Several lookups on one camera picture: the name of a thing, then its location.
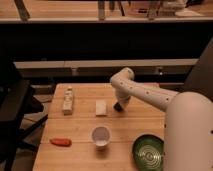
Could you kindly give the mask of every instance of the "white cup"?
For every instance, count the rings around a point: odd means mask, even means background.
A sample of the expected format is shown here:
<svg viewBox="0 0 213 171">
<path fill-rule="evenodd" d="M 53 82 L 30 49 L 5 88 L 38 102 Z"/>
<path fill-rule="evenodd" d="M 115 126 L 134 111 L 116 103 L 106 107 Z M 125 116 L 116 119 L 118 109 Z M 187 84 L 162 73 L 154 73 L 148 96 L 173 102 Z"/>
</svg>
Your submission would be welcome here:
<svg viewBox="0 0 213 171">
<path fill-rule="evenodd" d="M 110 132 L 106 127 L 96 127 L 92 131 L 92 140 L 98 150 L 104 149 L 110 142 Z"/>
</svg>

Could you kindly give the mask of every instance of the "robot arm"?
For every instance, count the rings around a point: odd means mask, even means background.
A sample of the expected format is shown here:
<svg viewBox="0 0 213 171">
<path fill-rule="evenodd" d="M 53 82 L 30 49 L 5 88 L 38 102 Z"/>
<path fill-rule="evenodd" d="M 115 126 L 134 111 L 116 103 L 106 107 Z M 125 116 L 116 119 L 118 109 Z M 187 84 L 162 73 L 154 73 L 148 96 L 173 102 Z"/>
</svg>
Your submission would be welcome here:
<svg viewBox="0 0 213 171">
<path fill-rule="evenodd" d="M 134 73 L 130 68 L 124 68 L 111 77 L 110 83 L 116 89 L 118 100 L 114 106 L 116 110 L 124 109 L 132 95 L 165 111 L 171 99 L 178 94 L 176 91 L 136 83 L 133 79 Z"/>
<path fill-rule="evenodd" d="M 212 171 L 213 105 L 195 92 L 178 93 L 132 81 L 134 73 L 124 68 L 111 77 L 116 89 L 116 110 L 135 96 L 165 115 L 164 171 Z"/>
</svg>

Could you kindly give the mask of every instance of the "office chair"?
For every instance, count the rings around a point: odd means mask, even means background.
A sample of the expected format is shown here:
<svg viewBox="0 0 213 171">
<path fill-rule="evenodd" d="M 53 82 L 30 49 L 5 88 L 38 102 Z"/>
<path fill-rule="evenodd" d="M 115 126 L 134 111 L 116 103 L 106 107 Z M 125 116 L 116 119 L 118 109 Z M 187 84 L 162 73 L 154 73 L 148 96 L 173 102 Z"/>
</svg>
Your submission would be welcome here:
<svg viewBox="0 0 213 171">
<path fill-rule="evenodd" d="M 213 38 L 202 52 L 198 62 L 186 78 L 181 92 L 193 91 L 213 102 Z"/>
<path fill-rule="evenodd" d="M 0 163 L 5 161 L 5 171 L 12 169 L 18 148 L 35 152 L 38 149 L 24 139 L 47 120 L 47 115 L 27 129 L 20 128 L 25 114 L 43 111 L 43 105 L 33 97 L 34 92 L 29 80 L 22 78 L 0 50 Z"/>
</svg>

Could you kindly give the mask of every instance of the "green bowl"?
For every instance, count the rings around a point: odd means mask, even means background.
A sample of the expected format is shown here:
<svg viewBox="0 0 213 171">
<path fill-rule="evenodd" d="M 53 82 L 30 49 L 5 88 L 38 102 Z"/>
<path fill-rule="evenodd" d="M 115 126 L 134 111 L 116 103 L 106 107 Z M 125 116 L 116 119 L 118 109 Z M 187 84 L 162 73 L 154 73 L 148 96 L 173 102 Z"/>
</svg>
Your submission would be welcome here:
<svg viewBox="0 0 213 171">
<path fill-rule="evenodd" d="M 133 158 L 140 171 L 163 171 L 163 140 L 145 134 L 132 147 Z"/>
</svg>

